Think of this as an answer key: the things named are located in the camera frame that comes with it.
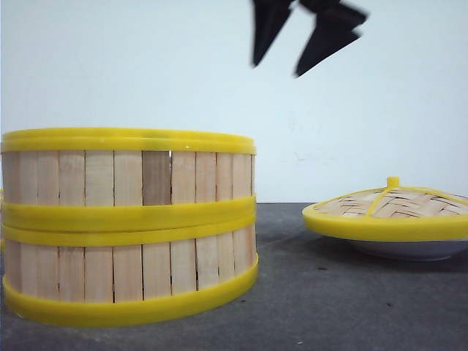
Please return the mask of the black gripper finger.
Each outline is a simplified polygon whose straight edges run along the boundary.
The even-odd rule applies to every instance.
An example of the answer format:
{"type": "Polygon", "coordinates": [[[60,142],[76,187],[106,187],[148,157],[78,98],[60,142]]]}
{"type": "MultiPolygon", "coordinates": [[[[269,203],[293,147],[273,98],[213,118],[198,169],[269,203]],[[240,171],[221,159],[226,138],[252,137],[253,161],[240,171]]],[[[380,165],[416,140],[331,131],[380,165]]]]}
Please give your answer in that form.
{"type": "Polygon", "coordinates": [[[300,77],[320,62],[360,38],[355,28],[364,24],[368,14],[341,1],[299,1],[316,15],[315,27],[295,68],[300,77]]]}
{"type": "Polygon", "coordinates": [[[257,67],[292,12],[290,0],[254,0],[254,42],[252,64],[257,67]]]}

